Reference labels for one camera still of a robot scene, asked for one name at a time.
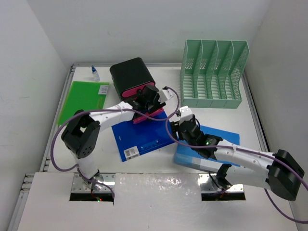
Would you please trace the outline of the pink drawer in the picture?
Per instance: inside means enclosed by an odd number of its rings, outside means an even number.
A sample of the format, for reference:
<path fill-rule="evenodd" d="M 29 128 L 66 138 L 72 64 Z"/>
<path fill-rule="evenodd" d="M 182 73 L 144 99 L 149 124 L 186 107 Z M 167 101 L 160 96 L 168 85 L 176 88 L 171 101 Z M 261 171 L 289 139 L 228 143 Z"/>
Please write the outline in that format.
<path fill-rule="evenodd" d="M 122 97 L 123 99 L 126 99 L 126 98 L 128 98 L 128 97 L 130 97 L 130 96 L 133 96 L 133 95 L 135 95 L 135 94 L 137 93 L 138 90 L 143 90 L 144 87 L 145 87 L 145 86 L 148 86 L 148 85 L 149 85 L 149 86 L 154 86 L 155 84 L 154 84 L 153 82 L 151 82 L 151 83 L 143 84 L 143 85 L 140 85 L 140 86 L 136 86 L 136 87 L 134 87 L 134 88 L 132 88 L 132 89 L 128 89 L 128 90 L 124 91 L 124 92 L 121 94 L 121 97 Z"/>
<path fill-rule="evenodd" d="M 155 116 L 158 116 L 159 114 L 161 114 L 163 112 L 164 112 L 164 109 L 160 108 L 160 109 L 156 110 L 155 112 L 153 112 L 151 114 L 147 112 L 147 113 L 145 113 L 145 115 L 148 116 L 148 117 L 154 118 Z M 138 123 L 141 123 L 141 122 L 146 121 L 146 120 L 148 120 L 147 117 L 140 115 L 140 114 L 135 114 L 132 121 L 133 121 L 133 124 L 138 124 Z"/>

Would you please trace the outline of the pink top drawer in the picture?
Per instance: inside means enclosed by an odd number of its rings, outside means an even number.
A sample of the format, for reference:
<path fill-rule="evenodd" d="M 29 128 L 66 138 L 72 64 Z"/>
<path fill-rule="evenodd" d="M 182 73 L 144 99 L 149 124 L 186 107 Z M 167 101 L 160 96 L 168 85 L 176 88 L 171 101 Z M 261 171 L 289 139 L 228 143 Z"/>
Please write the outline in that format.
<path fill-rule="evenodd" d="M 132 88 L 132 89 L 128 89 L 128 90 L 124 91 L 124 92 L 121 94 L 121 97 L 122 97 L 123 99 L 126 99 L 126 98 L 128 98 L 128 97 L 130 97 L 130 96 L 133 96 L 133 95 L 135 95 L 135 94 L 137 93 L 138 90 L 143 90 L 144 87 L 145 87 L 145 86 L 148 86 L 148 85 L 149 85 L 149 86 L 154 86 L 155 84 L 154 84 L 153 82 L 151 82 L 151 83 L 143 84 L 143 85 L 140 85 L 140 86 L 136 86 L 136 87 L 134 87 L 134 88 Z"/>

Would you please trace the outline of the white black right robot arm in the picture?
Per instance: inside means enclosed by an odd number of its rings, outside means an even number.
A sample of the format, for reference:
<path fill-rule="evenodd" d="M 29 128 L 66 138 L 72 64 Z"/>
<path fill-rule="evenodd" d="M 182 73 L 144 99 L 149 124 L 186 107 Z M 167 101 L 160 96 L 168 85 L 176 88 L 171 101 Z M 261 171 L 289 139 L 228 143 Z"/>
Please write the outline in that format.
<path fill-rule="evenodd" d="M 214 178 L 221 189 L 245 184 L 271 190 L 288 201 L 296 200 L 305 172 L 288 151 L 279 149 L 273 153 L 246 149 L 204 133 L 194 118 L 172 122 L 171 133 L 179 146 L 193 150 L 204 160 L 222 162 Z"/>

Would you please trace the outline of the pink bottom drawer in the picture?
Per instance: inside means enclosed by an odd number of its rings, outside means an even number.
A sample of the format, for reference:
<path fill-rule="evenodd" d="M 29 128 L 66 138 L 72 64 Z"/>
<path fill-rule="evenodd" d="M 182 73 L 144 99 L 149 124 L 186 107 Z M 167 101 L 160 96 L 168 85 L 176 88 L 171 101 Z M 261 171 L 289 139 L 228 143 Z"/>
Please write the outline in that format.
<path fill-rule="evenodd" d="M 154 118 L 155 116 L 158 116 L 159 114 L 161 114 L 163 112 L 164 112 L 164 109 L 160 108 L 160 109 L 156 110 L 155 112 L 153 112 L 151 114 L 147 112 L 147 113 L 145 113 L 145 115 L 148 116 L 148 117 Z M 133 124 L 138 124 L 138 123 L 141 123 L 141 122 L 146 121 L 146 120 L 148 120 L 147 117 L 140 115 L 140 114 L 135 114 L 132 121 L 133 121 Z"/>

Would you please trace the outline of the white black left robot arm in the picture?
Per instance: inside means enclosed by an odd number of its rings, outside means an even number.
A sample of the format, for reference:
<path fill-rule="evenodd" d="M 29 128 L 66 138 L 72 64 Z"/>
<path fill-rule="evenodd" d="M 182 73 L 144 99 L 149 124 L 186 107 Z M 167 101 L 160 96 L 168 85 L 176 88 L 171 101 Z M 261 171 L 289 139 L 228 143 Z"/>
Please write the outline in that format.
<path fill-rule="evenodd" d="M 172 97 L 173 93 L 167 87 L 159 90 L 155 86 L 148 85 L 138 90 L 137 94 L 103 111 L 89 113 L 79 111 L 80 116 L 75 116 L 68 123 L 61 139 L 74 156 L 81 174 L 91 180 L 99 173 L 90 154 L 96 146 L 101 131 L 122 122 L 139 123 L 148 117 L 154 117 L 156 111 L 163 108 L 166 101 Z"/>

